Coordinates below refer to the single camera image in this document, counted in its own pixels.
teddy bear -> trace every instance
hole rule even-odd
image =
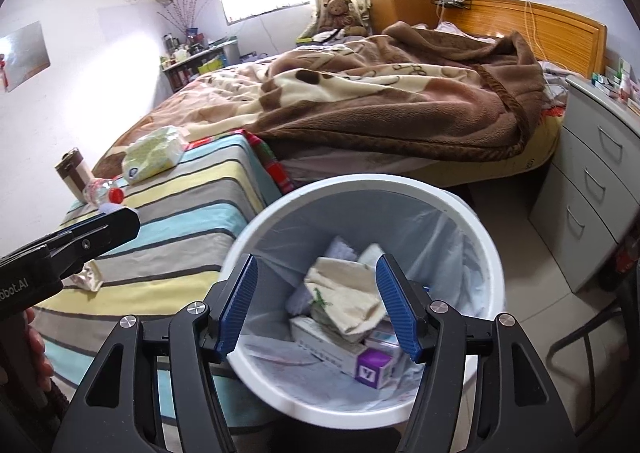
[[[354,30],[352,34],[357,32],[359,36],[366,36],[366,29],[362,26],[356,14],[351,12],[351,7],[351,0],[329,0],[322,11],[318,32],[348,29],[349,31]]]

drawer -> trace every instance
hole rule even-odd
[[[553,163],[597,211],[617,242],[638,213],[638,203],[620,179],[569,130],[563,128]]]
[[[591,148],[640,202],[640,139],[606,107],[571,90],[564,126]]]
[[[616,246],[596,211],[554,164],[549,167],[529,219],[574,292]]]

tile floor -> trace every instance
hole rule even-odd
[[[471,185],[471,194],[476,212],[500,253],[507,311],[518,319],[544,358],[552,343],[591,319],[612,297],[595,287],[580,295],[571,293],[558,265],[527,219],[528,187],[522,179],[513,177]],[[590,337],[599,405],[616,389],[626,337],[622,326],[614,321]],[[583,341],[555,356],[550,375],[574,428],[579,427],[587,418],[584,412],[588,411],[590,400]],[[475,386],[465,387],[453,452],[466,447],[474,390]]]

striped bedspread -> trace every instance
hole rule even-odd
[[[34,325],[46,341],[55,381],[68,396],[123,315],[162,317],[203,299],[242,229],[281,197],[242,135],[188,150],[175,168],[138,185],[127,186],[123,179],[118,185],[126,195],[123,204],[139,212],[138,238],[96,259],[104,281],[97,293],[66,279],[62,292],[36,307]],[[95,212],[78,203],[63,227]],[[167,364],[161,367],[161,412],[171,428],[170,375]],[[233,372],[218,373],[216,389],[232,428],[261,425],[270,418],[270,410],[253,400]],[[168,439],[172,431],[166,429]]]

blue gripper pad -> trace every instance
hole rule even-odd
[[[218,331],[218,343],[216,352],[222,358],[233,352],[240,337],[240,331],[244,324],[251,300],[254,297],[255,287],[258,284],[258,261],[252,256],[249,263],[238,278],[231,300],[226,305],[225,311],[220,317]]]
[[[416,316],[385,256],[381,256],[376,264],[376,284],[402,350],[416,362],[422,353],[417,337]]]

